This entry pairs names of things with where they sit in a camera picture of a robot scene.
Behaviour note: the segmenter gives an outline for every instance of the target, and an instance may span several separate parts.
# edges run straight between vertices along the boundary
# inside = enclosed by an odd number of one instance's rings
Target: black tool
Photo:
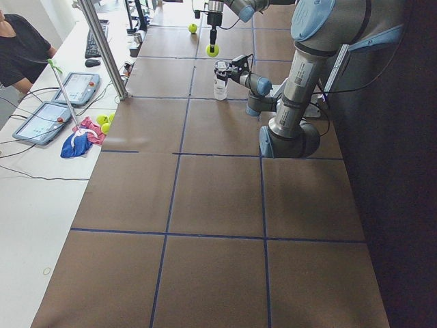
[[[99,66],[99,65],[100,65],[100,60],[98,60],[98,59],[85,60],[85,66],[87,66],[87,67],[94,67],[94,66]]]

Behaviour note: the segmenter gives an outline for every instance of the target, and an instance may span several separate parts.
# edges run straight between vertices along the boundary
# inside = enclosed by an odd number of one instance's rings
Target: dark wall
[[[437,5],[408,1],[391,65],[330,95],[392,328],[437,327]],[[337,90],[376,76],[395,47],[354,54]]]

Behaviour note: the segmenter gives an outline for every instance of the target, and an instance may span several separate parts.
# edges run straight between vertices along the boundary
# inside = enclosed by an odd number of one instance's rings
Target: clear plastic bottle
[[[225,100],[227,97],[228,70],[228,62],[224,60],[216,61],[214,65],[214,97],[217,100]]]

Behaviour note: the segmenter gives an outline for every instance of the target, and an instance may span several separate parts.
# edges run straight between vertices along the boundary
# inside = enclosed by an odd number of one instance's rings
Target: pink cloth
[[[87,116],[82,122],[81,127],[88,128],[89,130],[93,130],[97,133],[97,137],[95,137],[92,133],[88,133],[88,140],[92,142],[93,144],[101,145],[103,143],[104,138],[106,135],[102,132],[100,127],[96,124],[94,124],[89,116]]]

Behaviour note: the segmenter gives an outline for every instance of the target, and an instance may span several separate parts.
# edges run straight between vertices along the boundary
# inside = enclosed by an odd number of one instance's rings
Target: person's arm
[[[53,46],[50,46],[50,49],[47,51],[47,55],[50,57],[50,58],[53,58],[53,56],[56,54],[56,49],[53,47]]]
[[[24,94],[27,94],[27,92],[30,91],[30,88],[32,87],[32,83],[27,79],[21,79],[20,81],[18,81],[17,83],[14,83],[13,86],[19,91],[22,92]]]

